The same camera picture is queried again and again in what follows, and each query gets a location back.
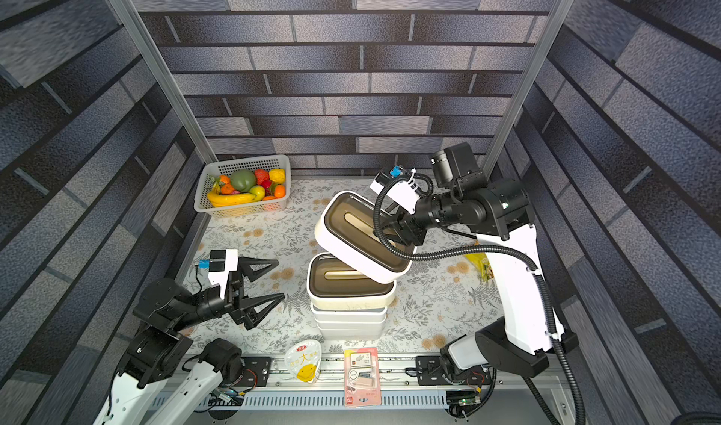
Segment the dark lid cream tissue box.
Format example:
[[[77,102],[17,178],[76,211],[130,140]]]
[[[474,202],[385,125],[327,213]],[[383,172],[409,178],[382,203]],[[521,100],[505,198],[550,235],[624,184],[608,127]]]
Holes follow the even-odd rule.
[[[309,263],[306,290],[319,310],[374,310],[392,304],[396,282],[378,283],[332,254],[321,253]]]
[[[389,252],[374,234],[374,205],[352,191],[337,193],[315,224],[324,250],[371,280],[389,284],[404,276],[411,261]]]

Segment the grey lid tissue box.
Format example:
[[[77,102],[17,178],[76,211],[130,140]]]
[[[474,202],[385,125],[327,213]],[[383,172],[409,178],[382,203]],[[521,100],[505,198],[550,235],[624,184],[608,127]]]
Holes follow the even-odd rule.
[[[377,335],[379,336],[386,325],[383,320],[377,323],[352,323],[352,322],[328,322],[316,321],[317,327],[322,333],[335,333],[344,335]]]
[[[378,340],[381,332],[366,332],[351,329],[319,329],[325,340]]]
[[[318,322],[352,323],[352,324],[378,324],[386,320],[387,308],[371,310],[322,310],[315,305],[311,312]]]

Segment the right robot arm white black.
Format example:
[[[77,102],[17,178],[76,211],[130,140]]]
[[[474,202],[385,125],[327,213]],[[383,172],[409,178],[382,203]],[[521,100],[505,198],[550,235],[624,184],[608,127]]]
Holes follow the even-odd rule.
[[[578,347],[578,336],[561,323],[540,267],[535,217],[529,195],[518,180],[491,183],[478,167],[467,143],[432,154],[434,176],[426,189],[422,175],[396,167],[384,189],[401,207],[388,226],[397,241],[420,246],[432,228],[463,225],[474,246],[406,254],[413,261],[484,255],[494,273],[502,316],[472,335],[454,340],[441,351],[447,376],[454,379],[486,366],[533,378],[554,354],[564,369],[566,355]]]

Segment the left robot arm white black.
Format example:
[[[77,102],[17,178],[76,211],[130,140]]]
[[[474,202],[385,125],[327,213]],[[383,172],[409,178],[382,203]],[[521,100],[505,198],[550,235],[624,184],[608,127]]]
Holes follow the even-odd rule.
[[[241,257],[235,250],[213,250],[208,260],[208,288],[191,293],[170,278],[146,287],[133,311],[146,328],[121,357],[96,423],[145,421],[146,412],[193,344],[184,330],[225,315],[247,330],[258,327],[285,295],[249,297],[244,283],[259,280],[278,265],[276,260]],[[148,423],[183,424],[210,395],[242,405],[248,393],[266,387],[272,364],[270,357],[246,357],[224,339],[213,340],[191,361],[189,373]]]

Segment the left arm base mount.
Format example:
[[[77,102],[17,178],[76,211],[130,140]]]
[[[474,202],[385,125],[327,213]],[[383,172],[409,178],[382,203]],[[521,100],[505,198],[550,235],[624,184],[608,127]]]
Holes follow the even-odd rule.
[[[271,357],[242,357],[243,371],[240,379],[238,379],[235,387],[243,387],[249,389],[253,387],[266,387],[268,385],[268,378],[272,372]]]

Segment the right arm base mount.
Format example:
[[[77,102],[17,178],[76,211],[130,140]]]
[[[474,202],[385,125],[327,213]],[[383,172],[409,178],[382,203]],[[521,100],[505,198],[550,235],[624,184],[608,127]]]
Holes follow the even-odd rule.
[[[406,368],[408,376],[414,377],[422,387],[443,386],[490,386],[493,381],[491,370],[484,366],[457,369],[450,359],[443,355],[418,355],[412,367]]]

